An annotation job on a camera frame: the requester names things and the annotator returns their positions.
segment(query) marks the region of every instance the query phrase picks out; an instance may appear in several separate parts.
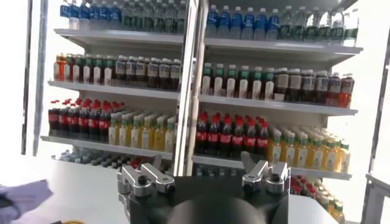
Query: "white table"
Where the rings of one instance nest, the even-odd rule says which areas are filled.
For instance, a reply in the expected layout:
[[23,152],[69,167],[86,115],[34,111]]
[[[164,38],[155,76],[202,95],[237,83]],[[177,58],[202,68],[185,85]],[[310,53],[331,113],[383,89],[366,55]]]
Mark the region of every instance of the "white table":
[[[0,183],[17,185],[47,179],[53,196],[14,224],[81,220],[90,224],[127,224],[118,201],[116,170],[27,156],[0,154]],[[289,224],[337,224],[311,198],[291,195]]]

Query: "shelf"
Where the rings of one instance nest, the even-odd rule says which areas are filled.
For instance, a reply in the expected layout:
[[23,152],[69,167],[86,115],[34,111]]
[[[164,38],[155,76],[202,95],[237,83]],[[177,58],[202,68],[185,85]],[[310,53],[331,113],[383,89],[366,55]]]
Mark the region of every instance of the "shelf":
[[209,95],[199,95],[199,102],[214,103],[223,105],[234,105],[238,107],[264,108],[284,111],[299,111],[307,113],[319,113],[327,116],[355,115],[358,111],[339,107],[326,107],[319,105],[286,103],[277,101],[239,99],[230,97],[217,97]]
[[125,30],[71,30],[54,29],[54,32],[63,38],[82,47],[92,48],[102,46],[126,47],[135,43],[136,47],[145,47],[143,44],[157,44],[177,46],[181,50],[183,43],[182,35],[165,35],[159,33],[134,32]]
[[59,138],[53,136],[41,136],[41,139],[42,141],[46,141],[46,142],[62,143],[62,144],[68,144],[68,145],[73,145],[73,146],[83,147],[88,149],[98,149],[106,152],[116,152],[116,153],[123,153],[123,154],[136,155],[136,156],[153,157],[156,155],[161,155],[163,159],[172,160],[172,153],[168,153],[168,152],[158,152],[158,151],[152,151],[148,149],[136,149],[136,148],[130,148],[130,147],[124,147],[118,145],[108,145],[100,142]]
[[64,89],[72,89],[78,91],[92,91],[98,93],[112,93],[127,96],[152,97],[159,99],[177,100],[179,94],[177,92],[159,91],[154,89],[141,89],[131,87],[117,87],[104,85],[91,85],[84,83],[48,81],[50,86],[56,86]]
[[[193,156],[192,160],[194,163],[204,164],[209,166],[229,167],[234,169],[244,168],[241,161],[235,161],[229,159],[220,159],[220,158],[213,158],[213,157],[206,157],[206,156]],[[340,180],[349,180],[352,178],[352,175],[347,173],[336,173],[336,172],[304,169],[304,168],[297,168],[297,167],[291,168],[291,174],[308,176],[308,177],[340,179]]]
[[306,63],[321,62],[327,66],[336,65],[363,50],[363,48],[358,47],[219,38],[206,38],[205,45],[211,50],[228,50],[228,52],[223,53],[236,56],[242,55],[240,52],[243,51],[246,52],[244,55],[252,54],[254,57],[274,58],[280,61],[304,61]]

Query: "plastic bottle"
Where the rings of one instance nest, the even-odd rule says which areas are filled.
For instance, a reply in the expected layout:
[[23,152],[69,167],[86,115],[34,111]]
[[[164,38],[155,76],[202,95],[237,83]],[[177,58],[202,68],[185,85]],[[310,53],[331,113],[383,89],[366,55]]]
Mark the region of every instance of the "plastic bottle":
[[176,33],[177,10],[174,4],[175,4],[174,0],[169,0],[168,8],[165,11],[165,32],[166,33]]
[[241,28],[243,25],[243,15],[241,14],[241,7],[236,6],[235,12],[232,16],[232,22],[230,23],[230,39],[240,39],[241,38]]
[[261,8],[260,13],[256,17],[254,25],[254,40],[265,40],[267,31],[267,14],[266,8]]
[[331,44],[342,45],[344,39],[344,9],[338,8],[331,15],[330,40]]
[[255,24],[255,16],[254,16],[254,8],[249,7],[248,11],[244,17],[243,21],[243,31],[241,34],[242,40],[253,40],[254,34],[254,24]]
[[272,15],[268,19],[268,30],[266,34],[266,40],[268,41],[277,40],[279,28],[280,28],[279,10],[272,9]]
[[291,38],[294,41],[303,41],[306,30],[306,8],[304,6],[299,7],[298,14],[294,17],[294,27],[292,28]]
[[217,30],[218,38],[228,38],[230,31],[230,12],[229,6],[224,5],[224,9],[219,16],[219,26]]
[[290,40],[293,31],[293,13],[291,5],[287,5],[282,17],[280,18],[280,39]]
[[70,16],[70,7],[68,0],[63,0],[60,6],[60,29],[69,29],[69,16]]
[[317,42],[320,20],[319,7],[313,7],[313,12],[306,21],[306,42]]

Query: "bottle label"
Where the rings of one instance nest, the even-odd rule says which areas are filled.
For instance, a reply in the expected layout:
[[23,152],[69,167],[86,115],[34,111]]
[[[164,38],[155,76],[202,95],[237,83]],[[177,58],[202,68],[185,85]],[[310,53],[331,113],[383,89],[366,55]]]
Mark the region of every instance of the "bottle label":
[[111,85],[111,79],[112,79],[112,69],[105,68],[104,69],[104,84],[106,86],[110,86]]
[[272,162],[277,163],[280,161],[280,153],[282,152],[282,148],[280,146],[274,146],[272,149]]
[[229,144],[232,140],[232,135],[221,135],[221,143]]
[[327,158],[327,170],[335,171],[336,169],[336,153],[329,152]]
[[61,5],[61,7],[60,7],[60,16],[69,18],[69,16],[70,16],[70,12],[69,11],[70,11],[69,6]]
[[268,81],[266,82],[266,89],[265,89],[265,96],[264,98],[266,100],[271,100],[273,99],[273,94],[274,94],[274,82]]
[[290,82],[289,82],[289,88],[290,89],[300,89],[301,80],[302,79],[301,79],[300,75],[291,75]]
[[252,99],[260,100],[261,81],[255,80],[252,88]]
[[341,90],[340,79],[330,79],[329,80],[329,92],[340,93],[340,90]]
[[316,150],[314,153],[314,168],[319,170],[321,169],[321,163],[322,163],[322,151]]
[[217,77],[214,80],[214,96],[222,96],[222,78]]
[[60,65],[56,63],[54,63],[54,80],[58,80],[60,79]]
[[161,78],[169,78],[169,65],[160,65],[160,77]]
[[135,75],[145,75],[145,64],[137,63],[136,65]]
[[110,127],[108,129],[108,143],[110,145],[115,145],[115,142],[116,142],[116,128]]
[[132,143],[131,143],[133,148],[138,148],[138,130],[133,129],[132,130]]
[[71,78],[71,66],[70,65],[64,65],[63,74],[64,74],[65,80],[69,81]]
[[80,78],[80,67],[78,65],[73,66],[73,81],[78,82]]
[[342,79],[341,80],[341,92],[352,94],[354,84],[355,84],[355,81],[353,81],[353,79]]
[[298,166],[305,167],[307,158],[307,149],[300,149],[298,154]]
[[202,94],[209,95],[210,93],[210,77],[203,76],[202,78]]
[[95,84],[99,84],[100,83],[100,68],[99,67],[95,67],[93,68],[93,82]]
[[239,93],[238,97],[242,99],[246,99],[248,90],[248,80],[242,79],[239,81]]
[[234,97],[234,87],[236,85],[236,80],[229,78],[227,80],[227,89],[226,89],[226,96],[227,97]]
[[316,78],[316,91],[327,92],[328,91],[329,79],[326,77]]

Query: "water bottle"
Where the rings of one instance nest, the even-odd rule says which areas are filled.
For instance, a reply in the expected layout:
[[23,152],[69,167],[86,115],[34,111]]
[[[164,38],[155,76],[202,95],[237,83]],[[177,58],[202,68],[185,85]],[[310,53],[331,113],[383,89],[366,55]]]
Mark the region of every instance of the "water bottle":
[[69,29],[70,8],[67,0],[63,0],[60,6],[60,29]]
[[108,17],[110,17],[107,1],[102,1],[102,5],[99,9],[99,18],[100,23],[98,29],[107,29],[108,28]]
[[143,8],[140,5],[140,0],[134,0],[132,30],[142,30],[142,11]]
[[90,10],[90,29],[98,29],[100,26],[100,5],[98,4],[98,0],[93,0]]
[[72,30],[78,30],[80,28],[80,8],[77,6],[76,0],[72,0],[72,4],[69,9],[69,28]]
[[303,41],[306,30],[305,6],[299,7],[299,12],[294,18],[294,27],[292,28],[291,38],[294,41]]
[[80,30],[90,29],[90,5],[87,4],[86,0],[83,0],[80,5]]
[[162,33],[165,28],[165,11],[163,8],[162,0],[157,0],[156,7],[154,9],[154,32]]
[[287,5],[282,17],[280,18],[280,37],[281,40],[290,40],[291,31],[293,29],[293,13],[291,12],[291,5]]
[[211,5],[207,15],[206,37],[215,37],[218,27],[218,12],[215,5]]
[[219,17],[219,26],[217,30],[217,37],[228,38],[230,30],[230,12],[229,6],[224,5],[224,9]]
[[260,14],[256,17],[254,40],[265,40],[267,30],[266,8],[260,9]]
[[241,39],[241,26],[243,25],[243,15],[241,14],[241,7],[236,6],[236,11],[232,16],[230,28],[230,39]]
[[175,33],[176,31],[176,20],[177,20],[177,11],[175,7],[174,0],[168,1],[168,8],[165,12],[165,32],[166,33]]
[[185,12],[186,12],[185,1],[180,1],[179,10],[177,11],[177,31],[176,31],[177,33],[180,34],[184,33]]
[[154,10],[151,0],[145,1],[144,10],[142,11],[142,27],[144,31],[153,31]]
[[272,9],[272,15],[268,19],[268,31],[266,40],[274,41],[278,39],[278,30],[280,28],[279,10]]
[[321,19],[319,21],[319,28],[318,28],[318,36],[317,36],[317,42],[327,44],[329,42],[330,38],[330,26],[331,23],[331,10],[326,11],[324,14],[322,14]]
[[344,46],[346,47],[355,47],[356,38],[359,31],[359,15],[358,9],[352,10],[352,14],[346,18],[346,38],[344,40]]
[[342,45],[344,38],[344,11],[343,8],[338,8],[337,11],[331,14],[331,28],[330,28],[330,43],[334,45]]
[[243,22],[243,32],[241,34],[242,40],[253,40],[254,34],[254,24],[255,24],[255,16],[254,16],[254,8],[249,7],[248,12],[244,17]]

